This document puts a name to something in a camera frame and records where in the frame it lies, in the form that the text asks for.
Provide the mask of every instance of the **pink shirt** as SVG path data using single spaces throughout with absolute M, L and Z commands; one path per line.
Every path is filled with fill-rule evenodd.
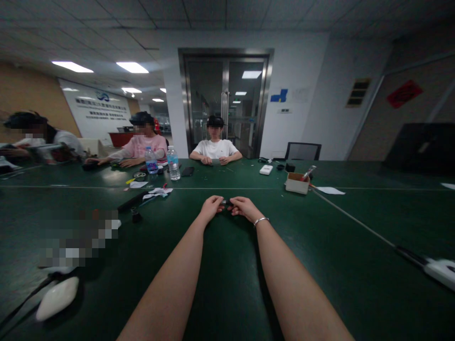
M 124 145 L 122 148 L 131 153 L 131 157 L 139 158 L 144 157 L 146 153 L 146 147 L 152 147 L 152 150 L 164 151 L 164 156 L 166 156 L 166 139 L 161 135 L 155 135 L 154 137 L 145 137 L 143 135 L 134 135 L 129 142 Z

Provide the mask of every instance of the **bracelet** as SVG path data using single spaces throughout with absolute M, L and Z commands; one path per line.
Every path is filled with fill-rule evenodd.
M 255 228 L 256 228 L 256 224 L 257 224 L 258 222 L 260 222 L 261 220 L 264 220 L 264 219 L 270 221 L 270 219 L 269 219 L 269 218 L 266 218 L 266 217 L 259 218 L 258 220 L 256 220 L 256 221 L 253 223 L 253 225 L 255 226 Z

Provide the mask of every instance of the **black cap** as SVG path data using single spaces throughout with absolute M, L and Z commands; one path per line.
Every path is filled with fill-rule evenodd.
M 134 126 L 145 126 L 147 122 L 153 126 L 155 125 L 154 118 L 146 111 L 139 111 L 138 113 L 135 113 L 133 116 L 131 116 L 131 119 L 129 121 Z
M 36 111 L 18 111 L 8 117 L 3 125 L 10 129 L 29 129 L 33 125 L 45 122 L 47 122 L 47 118 L 41 117 Z
M 214 116 L 214 115 L 209 116 L 209 119 L 207 120 L 207 126 L 222 128 L 224 126 L 223 118 L 221 118 L 220 116 Z

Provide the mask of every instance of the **red decoration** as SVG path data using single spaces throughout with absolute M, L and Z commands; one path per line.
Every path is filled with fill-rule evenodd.
M 387 96 L 387 100 L 395 109 L 417 97 L 423 92 L 422 88 L 414 81 L 407 81 L 401 87 Z

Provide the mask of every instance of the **water bottle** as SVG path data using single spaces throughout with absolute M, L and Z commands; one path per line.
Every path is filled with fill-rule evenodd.
M 177 156 L 174 146 L 168 147 L 167 162 L 169 163 L 169 174 L 171 175 L 171 180 L 176 181 L 180 179 L 179 157 Z
M 155 153 L 152 151 L 152 147 L 146 147 L 146 165 L 147 170 L 150 174 L 158 173 L 158 163 L 156 163 L 156 156 Z

